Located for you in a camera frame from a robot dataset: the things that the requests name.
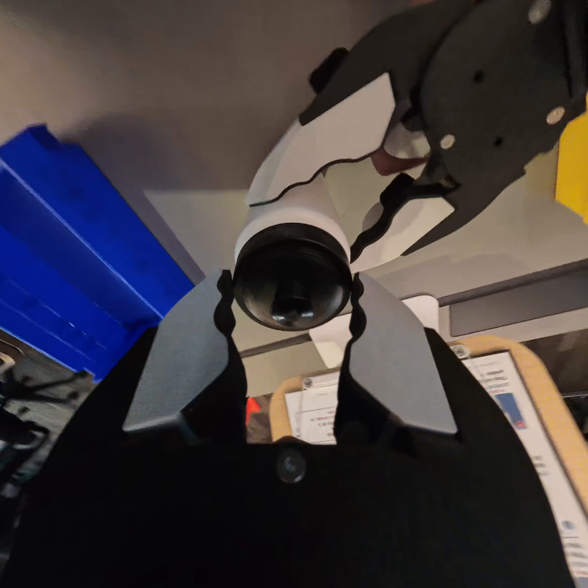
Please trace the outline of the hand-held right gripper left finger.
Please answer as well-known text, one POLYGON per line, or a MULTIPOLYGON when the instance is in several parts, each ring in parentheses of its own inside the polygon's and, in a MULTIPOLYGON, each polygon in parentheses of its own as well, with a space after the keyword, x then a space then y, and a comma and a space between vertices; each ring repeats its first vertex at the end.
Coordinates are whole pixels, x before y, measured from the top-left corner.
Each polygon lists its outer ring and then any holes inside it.
POLYGON ((232 338, 229 270, 206 277, 161 321, 123 430, 176 429, 189 442, 246 442, 247 380, 232 338))

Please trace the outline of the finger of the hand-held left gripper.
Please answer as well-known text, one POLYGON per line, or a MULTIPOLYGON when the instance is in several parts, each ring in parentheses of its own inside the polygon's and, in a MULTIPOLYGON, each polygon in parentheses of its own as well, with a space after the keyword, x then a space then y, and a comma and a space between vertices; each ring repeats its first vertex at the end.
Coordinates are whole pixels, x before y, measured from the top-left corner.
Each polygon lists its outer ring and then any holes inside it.
POLYGON ((401 173, 380 194, 364 218, 362 231, 350 246, 350 270, 355 274, 400 257, 448 218, 455 208, 446 196, 452 187, 417 184, 401 173))
POLYGON ((381 147, 396 106, 385 72, 316 119, 298 119, 275 144, 249 188, 246 204, 280 199, 337 162, 361 160, 381 147))

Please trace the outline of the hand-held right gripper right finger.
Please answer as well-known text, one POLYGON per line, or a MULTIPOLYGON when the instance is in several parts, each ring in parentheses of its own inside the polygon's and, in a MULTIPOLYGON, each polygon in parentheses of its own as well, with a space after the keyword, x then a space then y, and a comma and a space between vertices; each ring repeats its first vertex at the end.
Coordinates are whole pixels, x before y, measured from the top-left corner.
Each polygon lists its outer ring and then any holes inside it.
POLYGON ((398 429, 454 435, 458 427, 422 323, 363 273, 353 279, 350 301, 336 442, 377 442, 398 429))

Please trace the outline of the white plastic bottle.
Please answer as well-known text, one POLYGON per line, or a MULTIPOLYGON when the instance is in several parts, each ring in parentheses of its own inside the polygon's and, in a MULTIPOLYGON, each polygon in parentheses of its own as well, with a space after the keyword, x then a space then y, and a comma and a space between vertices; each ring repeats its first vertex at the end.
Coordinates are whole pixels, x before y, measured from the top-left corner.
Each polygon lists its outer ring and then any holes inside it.
POLYGON ((308 184, 292 187, 277 201, 249 207, 245 224, 236 240, 234 260, 255 234, 283 224, 307 224, 328 233, 350 262, 350 245, 336 212, 329 188, 319 174, 308 184))

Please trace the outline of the yellow plastic bin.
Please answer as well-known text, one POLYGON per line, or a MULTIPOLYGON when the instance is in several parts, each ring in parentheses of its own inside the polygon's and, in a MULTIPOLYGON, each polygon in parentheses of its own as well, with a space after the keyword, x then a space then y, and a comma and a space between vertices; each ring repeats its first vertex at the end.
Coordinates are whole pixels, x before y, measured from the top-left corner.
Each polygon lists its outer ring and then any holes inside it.
POLYGON ((555 201, 587 224, 587 111, 569 122, 560 137, 555 201))

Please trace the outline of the black bottle lid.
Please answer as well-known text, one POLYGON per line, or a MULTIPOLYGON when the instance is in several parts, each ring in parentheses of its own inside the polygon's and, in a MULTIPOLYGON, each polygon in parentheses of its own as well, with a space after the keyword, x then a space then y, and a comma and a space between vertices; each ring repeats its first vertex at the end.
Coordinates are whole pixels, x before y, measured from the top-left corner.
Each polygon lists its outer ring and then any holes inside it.
POLYGON ((310 224, 275 224, 241 248, 233 292, 258 324, 301 332, 341 313, 352 281, 348 254, 329 232, 310 224))

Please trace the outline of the blue plastic bin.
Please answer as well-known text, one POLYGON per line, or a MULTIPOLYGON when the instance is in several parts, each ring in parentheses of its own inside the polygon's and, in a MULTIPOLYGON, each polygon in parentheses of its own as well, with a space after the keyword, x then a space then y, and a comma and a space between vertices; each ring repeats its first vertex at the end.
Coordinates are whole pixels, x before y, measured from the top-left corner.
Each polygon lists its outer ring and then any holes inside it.
POLYGON ((1 143, 1 330, 103 379, 203 279, 45 125, 1 143))

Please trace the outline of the person's left hand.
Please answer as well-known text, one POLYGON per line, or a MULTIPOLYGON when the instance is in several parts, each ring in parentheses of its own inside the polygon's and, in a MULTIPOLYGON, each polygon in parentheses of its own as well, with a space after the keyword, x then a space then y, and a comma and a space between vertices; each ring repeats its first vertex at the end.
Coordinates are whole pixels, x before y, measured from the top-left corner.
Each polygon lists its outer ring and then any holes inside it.
POLYGON ((380 148, 370 156, 375 171, 382 177, 400 173, 422 170, 427 164, 429 155, 423 158, 399 158, 389 154, 384 148, 380 148))

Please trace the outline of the printed instruction sheet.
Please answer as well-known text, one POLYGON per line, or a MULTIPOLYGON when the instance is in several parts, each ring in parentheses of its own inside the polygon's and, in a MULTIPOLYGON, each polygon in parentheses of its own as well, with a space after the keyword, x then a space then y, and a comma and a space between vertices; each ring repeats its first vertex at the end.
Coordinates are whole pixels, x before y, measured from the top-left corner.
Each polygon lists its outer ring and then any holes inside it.
MULTIPOLYGON (((527 385, 509 351, 470 356, 453 346, 476 380, 500 407, 533 461, 557 522, 564 554, 577 587, 587 587, 587 515, 540 420, 527 385)), ((339 372, 306 378, 285 393, 290 434, 315 445, 333 445, 339 372)))

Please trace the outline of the wooden instruction board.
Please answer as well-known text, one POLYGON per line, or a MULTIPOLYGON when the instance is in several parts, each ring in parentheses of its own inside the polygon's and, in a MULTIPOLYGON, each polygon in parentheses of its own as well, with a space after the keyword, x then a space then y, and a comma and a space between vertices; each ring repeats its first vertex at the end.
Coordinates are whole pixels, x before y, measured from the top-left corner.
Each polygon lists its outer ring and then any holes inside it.
MULTIPOLYGON (((545 364, 522 343, 493 335, 479 335, 449 342, 451 348, 464 345, 473 356, 509 351, 525 383, 544 429, 557 453, 576 496, 587 513, 587 442, 577 427, 545 364)), ((291 435, 285 394, 300 390, 303 380, 331 374, 332 369, 310 372, 285 380, 275 389, 269 406, 269 423, 274 442, 291 435)))

